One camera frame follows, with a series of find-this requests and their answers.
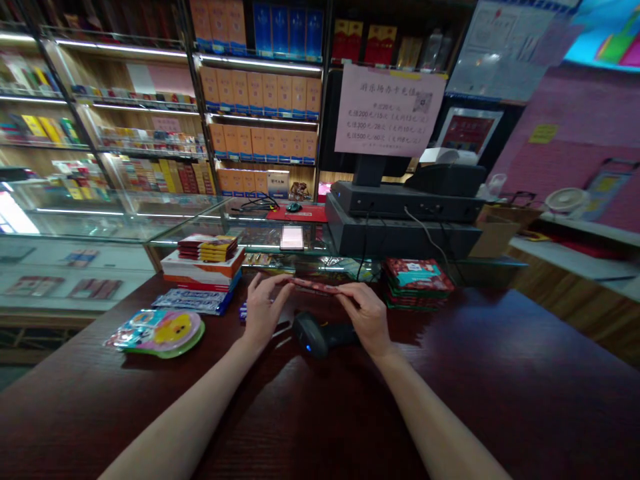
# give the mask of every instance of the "wall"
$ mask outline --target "wall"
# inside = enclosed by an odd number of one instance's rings
[[[529,143],[537,125],[558,125],[547,144]],[[585,188],[603,160],[640,161],[640,76],[575,65],[550,68],[491,174],[506,173],[503,191],[537,193]],[[640,171],[598,223],[640,232]]]

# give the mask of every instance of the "barcode scanner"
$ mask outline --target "barcode scanner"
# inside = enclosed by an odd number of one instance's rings
[[[350,323],[334,323],[320,326],[307,311],[298,313],[292,326],[300,346],[315,359],[329,356],[329,350],[340,345],[360,345],[358,335]]]

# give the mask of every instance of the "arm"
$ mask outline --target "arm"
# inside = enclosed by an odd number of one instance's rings
[[[100,476],[107,479],[188,479],[195,470],[238,385],[267,346],[293,289],[271,304],[278,275],[249,286],[245,333],[194,386],[148,426]]]
[[[338,300],[351,317],[362,346],[385,378],[429,476],[434,480],[510,479],[392,344],[387,308],[373,290],[364,283],[339,288],[344,295],[338,295]]]

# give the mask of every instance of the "dark red countertop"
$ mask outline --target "dark red countertop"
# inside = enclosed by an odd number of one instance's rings
[[[238,338],[242,281],[182,357],[102,342],[173,285],[156,276],[0,394],[1,478],[96,478]],[[321,320],[336,300],[295,293]],[[640,373],[516,291],[458,291],[441,312],[389,311],[392,340],[515,479],[632,478]],[[195,478],[425,478],[393,398],[364,351],[303,354],[272,340],[241,384]]]

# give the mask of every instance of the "hand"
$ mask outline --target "hand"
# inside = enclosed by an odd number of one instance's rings
[[[262,282],[260,282],[260,277],[261,275],[258,273],[249,285],[247,326],[242,338],[252,347],[262,350],[271,340],[275,326],[280,320],[282,308],[295,286],[292,283],[285,285],[272,303],[271,294],[275,286],[291,278],[291,275],[276,275]]]
[[[382,357],[393,350],[387,326],[387,306],[364,283],[338,286],[336,297],[349,314],[360,343],[372,357]],[[360,306],[358,309],[351,299]]]

